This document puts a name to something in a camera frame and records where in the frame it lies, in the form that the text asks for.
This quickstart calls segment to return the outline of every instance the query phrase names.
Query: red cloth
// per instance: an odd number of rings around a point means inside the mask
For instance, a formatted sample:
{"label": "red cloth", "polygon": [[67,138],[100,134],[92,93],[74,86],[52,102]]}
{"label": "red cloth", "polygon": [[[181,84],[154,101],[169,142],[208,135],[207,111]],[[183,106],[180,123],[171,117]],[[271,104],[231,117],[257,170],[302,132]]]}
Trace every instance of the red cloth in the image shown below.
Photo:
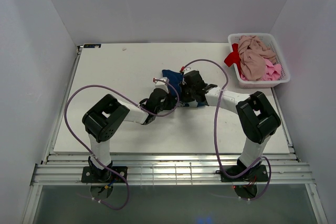
{"label": "red cloth", "polygon": [[241,67],[240,67],[240,57],[239,57],[239,53],[238,53],[238,44],[234,43],[232,44],[232,49],[233,52],[231,52],[226,59],[224,60],[224,63],[228,66],[231,67],[233,63],[235,63],[237,65],[238,71],[239,71],[239,75],[242,74],[241,72]]}

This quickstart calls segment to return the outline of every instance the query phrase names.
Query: metal frame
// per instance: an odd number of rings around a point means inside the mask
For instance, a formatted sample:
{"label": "metal frame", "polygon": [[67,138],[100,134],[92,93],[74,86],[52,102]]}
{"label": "metal frame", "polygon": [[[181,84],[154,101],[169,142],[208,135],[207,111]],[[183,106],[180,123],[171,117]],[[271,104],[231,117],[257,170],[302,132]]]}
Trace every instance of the metal frame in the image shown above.
{"label": "metal frame", "polygon": [[[32,177],[29,199],[22,218],[22,223],[32,223],[38,207],[43,185],[86,185],[80,182],[82,168],[87,166],[86,154],[56,154],[55,141],[60,128],[62,115],[68,99],[72,82],[80,59],[83,46],[78,47],[77,57],[65,89],[64,98],[54,126],[52,137],[49,139],[43,164],[37,165]],[[267,155],[272,165],[271,184],[305,184],[314,214],[318,223],[327,223],[323,208],[316,191],[316,185],[309,168],[309,164],[297,160],[292,141],[280,108],[274,88],[275,98],[282,127],[285,132],[289,154]],[[234,165],[239,154],[221,155],[223,165]],[[158,185],[232,185],[222,183],[220,176],[215,174],[219,169],[215,155],[198,154],[112,154],[115,166],[127,166],[128,182],[130,185],[158,186]]]}

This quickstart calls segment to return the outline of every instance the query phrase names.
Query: black bracket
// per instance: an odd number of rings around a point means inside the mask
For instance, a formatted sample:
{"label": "black bracket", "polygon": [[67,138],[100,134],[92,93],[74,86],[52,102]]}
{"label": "black bracket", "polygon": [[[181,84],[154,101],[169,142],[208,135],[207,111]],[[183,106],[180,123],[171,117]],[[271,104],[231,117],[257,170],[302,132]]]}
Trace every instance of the black bracket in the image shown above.
{"label": "black bracket", "polygon": [[[119,173],[120,175],[122,175],[126,180],[127,180],[127,166],[114,166],[112,167],[112,170]],[[125,183],[119,176],[115,175],[114,173],[111,174],[111,177],[105,181],[105,184],[108,184],[112,181],[115,181],[115,183]],[[86,183],[86,184],[91,184],[91,183],[102,183],[102,181],[100,181],[92,172],[91,172],[91,168],[90,166],[85,166],[83,168],[83,172],[82,172],[82,179],[81,179],[82,183]]]}
{"label": "black bracket", "polygon": [[[233,168],[234,166],[224,166],[224,167],[227,167],[227,169],[225,169],[225,171],[227,171],[230,170],[230,168]],[[253,168],[250,172],[247,172],[246,174],[244,174],[239,178],[228,178],[222,173],[221,170],[217,170],[216,174],[221,175],[221,182],[246,182],[254,178],[256,178],[256,182],[268,181],[268,175],[265,165],[259,165],[258,167]]]}

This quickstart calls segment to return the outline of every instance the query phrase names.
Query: black mounting plate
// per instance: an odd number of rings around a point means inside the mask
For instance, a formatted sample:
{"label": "black mounting plate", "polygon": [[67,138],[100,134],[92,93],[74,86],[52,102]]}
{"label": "black mounting plate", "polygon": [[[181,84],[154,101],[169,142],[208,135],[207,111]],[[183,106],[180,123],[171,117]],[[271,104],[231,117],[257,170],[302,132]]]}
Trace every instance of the black mounting plate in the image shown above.
{"label": "black mounting plate", "polygon": [[[224,166],[225,170],[228,168],[231,168],[231,166]],[[221,171],[216,171],[217,174],[221,175],[221,182],[246,182],[250,179],[253,179],[256,177],[256,182],[267,182],[268,181],[268,175],[265,165],[259,165],[256,167],[249,175],[248,178],[246,178],[244,175],[239,178],[228,178],[226,177]]]}
{"label": "black mounting plate", "polygon": [[[112,170],[114,170],[117,173],[124,173],[123,177],[127,180],[127,166],[114,166],[112,167]],[[112,182],[113,180],[116,180],[115,183],[124,183],[124,181],[117,175],[112,173],[112,176],[109,180],[102,182],[99,181],[93,174],[91,174],[91,170],[90,170],[90,166],[85,166],[83,168],[83,172],[82,172],[82,179],[81,182],[82,183],[86,183],[86,184],[90,184],[90,183],[104,183],[104,184],[108,184],[110,182]]]}

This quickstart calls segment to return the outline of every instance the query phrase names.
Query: bright pink cloth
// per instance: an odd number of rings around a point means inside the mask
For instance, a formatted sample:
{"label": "bright pink cloth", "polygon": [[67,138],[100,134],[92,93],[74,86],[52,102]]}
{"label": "bright pink cloth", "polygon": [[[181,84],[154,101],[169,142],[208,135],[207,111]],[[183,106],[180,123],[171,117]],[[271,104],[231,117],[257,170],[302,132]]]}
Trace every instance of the bright pink cloth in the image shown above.
{"label": "bright pink cloth", "polygon": [[[268,59],[265,59],[265,74],[258,79],[258,81],[277,81],[281,77],[281,70],[282,66],[281,64],[275,64],[273,65],[272,62],[270,62]],[[240,74],[240,77],[243,81],[248,81],[248,79],[243,75],[243,73]]]}

